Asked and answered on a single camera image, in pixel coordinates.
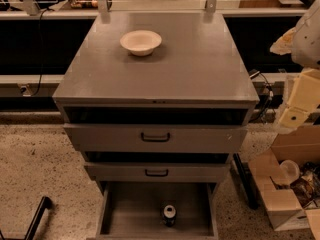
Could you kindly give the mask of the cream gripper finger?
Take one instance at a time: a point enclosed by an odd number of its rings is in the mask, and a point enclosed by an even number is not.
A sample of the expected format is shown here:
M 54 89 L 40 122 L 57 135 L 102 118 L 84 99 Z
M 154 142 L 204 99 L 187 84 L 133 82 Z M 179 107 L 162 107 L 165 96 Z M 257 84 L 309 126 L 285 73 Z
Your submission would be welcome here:
M 291 54 L 293 50 L 293 37 L 295 32 L 295 27 L 286 31 L 271 45 L 270 52 L 277 55 Z
M 278 125 L 288 129 L 301 126 L 320 105 L 320 71 L 304 68 L 293 79 L 293 86 L 284 104 Z

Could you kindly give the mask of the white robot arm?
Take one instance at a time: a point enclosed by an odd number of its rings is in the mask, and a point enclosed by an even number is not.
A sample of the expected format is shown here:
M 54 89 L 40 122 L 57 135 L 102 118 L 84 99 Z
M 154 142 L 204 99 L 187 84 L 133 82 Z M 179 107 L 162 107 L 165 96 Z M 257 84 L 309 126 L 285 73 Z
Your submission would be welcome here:
M 285 84 L 285 98 L 274 123 L 281 134 L 296 130 L 320 105 L 320 0 L 300 1 L 307 11 L 270 47 L 274 54 L 290 54 L 303 67 L 292 86 Z

